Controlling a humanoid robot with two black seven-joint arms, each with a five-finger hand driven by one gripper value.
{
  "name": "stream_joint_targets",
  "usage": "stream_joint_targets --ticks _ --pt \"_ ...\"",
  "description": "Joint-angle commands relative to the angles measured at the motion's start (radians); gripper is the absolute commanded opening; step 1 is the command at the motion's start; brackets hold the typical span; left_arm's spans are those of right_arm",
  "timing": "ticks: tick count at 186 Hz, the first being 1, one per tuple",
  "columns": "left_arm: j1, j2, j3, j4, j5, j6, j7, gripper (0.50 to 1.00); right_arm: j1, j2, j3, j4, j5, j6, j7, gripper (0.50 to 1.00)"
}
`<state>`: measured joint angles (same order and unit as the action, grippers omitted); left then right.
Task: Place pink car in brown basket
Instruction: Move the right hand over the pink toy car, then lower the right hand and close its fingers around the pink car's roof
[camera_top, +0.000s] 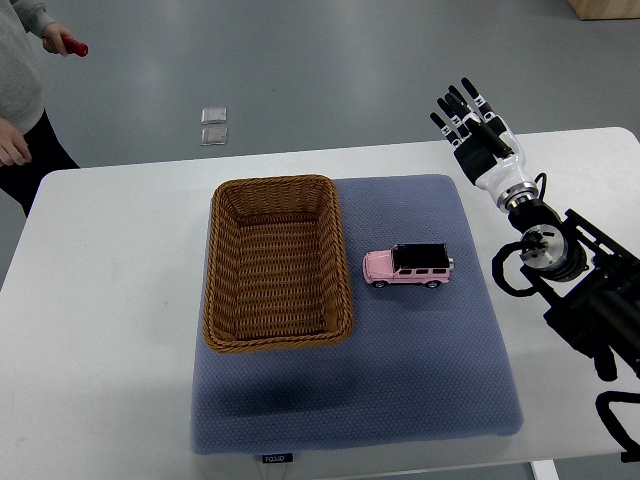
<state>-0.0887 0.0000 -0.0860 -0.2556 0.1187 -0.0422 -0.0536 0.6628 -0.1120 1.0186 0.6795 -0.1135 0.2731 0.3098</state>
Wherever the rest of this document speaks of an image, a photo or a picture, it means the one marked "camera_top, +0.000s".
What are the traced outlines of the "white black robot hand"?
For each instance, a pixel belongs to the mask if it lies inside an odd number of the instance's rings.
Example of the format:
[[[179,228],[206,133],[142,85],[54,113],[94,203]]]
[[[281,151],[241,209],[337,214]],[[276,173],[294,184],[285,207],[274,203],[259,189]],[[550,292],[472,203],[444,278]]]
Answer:
[[[525,155],[513,132],[468,78],[463,77],[461,84],[471,103],[450,85],[447,96],[437,99],[449,123],[436,112],[429,117],[454,147],[463,173],[473,185],[488,192],[497,207],[514,207],[535,199],[537,186],[524,171]],[[471,132],[462,122],[468,115],[472,116]]]

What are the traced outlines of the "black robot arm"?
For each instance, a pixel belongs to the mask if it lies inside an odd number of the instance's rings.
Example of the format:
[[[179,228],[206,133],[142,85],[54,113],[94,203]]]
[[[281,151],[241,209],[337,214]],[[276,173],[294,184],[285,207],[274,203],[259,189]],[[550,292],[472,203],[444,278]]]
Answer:
[[[604,381],[616,361],[639,369],[639,260],[573,210],[544,200],[546,175],[525,171],[525,155],[504,120],[467,78],[449,86],[430,115],[466,178],[487,192],[521,237],[492,260],[496,285],[513,297],[540,295],[547,324],[592,359]]]

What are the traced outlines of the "person's hand holding red object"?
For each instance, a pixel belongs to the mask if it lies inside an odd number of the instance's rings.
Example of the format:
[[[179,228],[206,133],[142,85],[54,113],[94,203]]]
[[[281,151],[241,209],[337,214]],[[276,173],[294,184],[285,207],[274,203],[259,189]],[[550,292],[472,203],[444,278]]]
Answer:
[[[58,22],[47,24],[41,33],[43,48],[51,54],[67,56],[64,39],[72,38],[72,32]]]

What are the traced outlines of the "person's lower hand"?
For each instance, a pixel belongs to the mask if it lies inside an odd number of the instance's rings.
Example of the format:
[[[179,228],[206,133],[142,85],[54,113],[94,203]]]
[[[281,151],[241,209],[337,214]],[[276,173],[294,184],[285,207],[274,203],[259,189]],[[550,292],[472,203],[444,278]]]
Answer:
[[[0,119],[1,166],[23,166],[32,161],[28,144],[22,132],[9,120]]]

